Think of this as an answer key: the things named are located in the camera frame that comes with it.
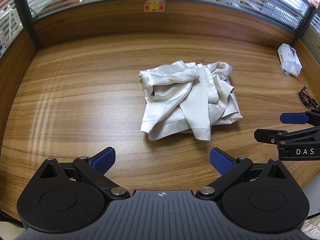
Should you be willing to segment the white satin polo shirt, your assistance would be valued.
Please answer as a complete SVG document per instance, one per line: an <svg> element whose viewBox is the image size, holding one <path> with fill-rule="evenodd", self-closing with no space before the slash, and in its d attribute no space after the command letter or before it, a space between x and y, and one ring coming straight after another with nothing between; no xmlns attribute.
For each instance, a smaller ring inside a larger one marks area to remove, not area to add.
<svg viewBox="0 0 320 240"><path fill-rule="evenodd" d="M232 70L222 61L176 61L140 71L146 103L141 132L150 141L176 133L192 133L197 140L210 141L213 126L241 120L229 81Z"/></svg>

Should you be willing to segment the white tissue pack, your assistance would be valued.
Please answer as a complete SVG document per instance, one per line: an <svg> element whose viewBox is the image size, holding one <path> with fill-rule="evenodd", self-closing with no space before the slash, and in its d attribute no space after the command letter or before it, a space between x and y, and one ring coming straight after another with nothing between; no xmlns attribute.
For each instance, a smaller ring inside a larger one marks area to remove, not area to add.
<svg viewBox="0 0 320 240"><path fill-rule="evenodd" d="M281 70L286 75L293 75L295 77L298 77L302 70L302 65L298 58L296 50L290 45L282 43L277 52L280 60Z"/></svg>

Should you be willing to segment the red certificate sticker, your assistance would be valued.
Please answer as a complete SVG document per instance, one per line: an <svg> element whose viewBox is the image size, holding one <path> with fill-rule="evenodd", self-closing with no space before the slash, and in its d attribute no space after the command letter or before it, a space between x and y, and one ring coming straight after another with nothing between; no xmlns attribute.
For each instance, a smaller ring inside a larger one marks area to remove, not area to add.
<svg viewBox="0 0 320 240"><path fill-rule="evenodd" d="M148 0L144 3L145 12L163 12L165 9L165 1L163 0Z"/></svg>

